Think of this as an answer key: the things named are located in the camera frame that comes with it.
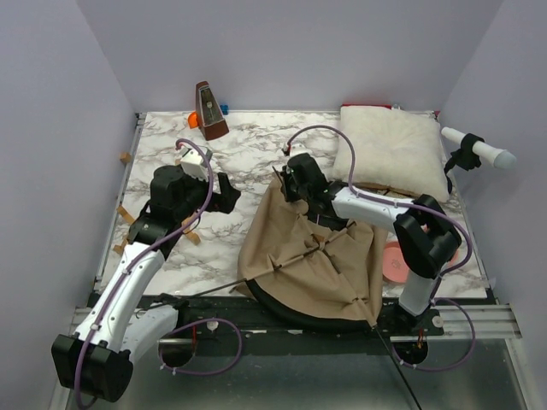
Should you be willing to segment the tan pet tent fabric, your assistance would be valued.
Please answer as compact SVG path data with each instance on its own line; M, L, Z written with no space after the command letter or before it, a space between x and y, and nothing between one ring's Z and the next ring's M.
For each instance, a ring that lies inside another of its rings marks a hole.
M308 213L306 202L289 203L272 177L238 255L238 278L253 278L316 246L335 231ZM284 308L306 319L367 322L374 326L382 308L383 256L378 228L355 222L321 252L239 287L270 310Z

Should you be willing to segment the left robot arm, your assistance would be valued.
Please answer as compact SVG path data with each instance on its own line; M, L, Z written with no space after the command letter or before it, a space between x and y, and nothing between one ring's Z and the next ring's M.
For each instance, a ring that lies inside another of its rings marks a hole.
M181 337L188 331L190 318L176 307L141 318L136 307L184 230L204 212L231 213L239 197L225 173L199 179L182 166L155 170L150 199L130 226L107 288L74 333L57 336L51 347L60 384L74 391L80 408L87 407L83 395L118 401L146 351L166 334Z

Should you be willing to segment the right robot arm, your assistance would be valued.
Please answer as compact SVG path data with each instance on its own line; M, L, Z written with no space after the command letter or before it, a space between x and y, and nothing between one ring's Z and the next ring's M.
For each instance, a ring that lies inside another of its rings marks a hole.
M462 243L455 223L428 195L416 200L390 198L329 182L309 154L295 155L276 173L287 202L304 201L323 220L354 220L396 235L409 276L393 316L405 335L424 325L441 271Z

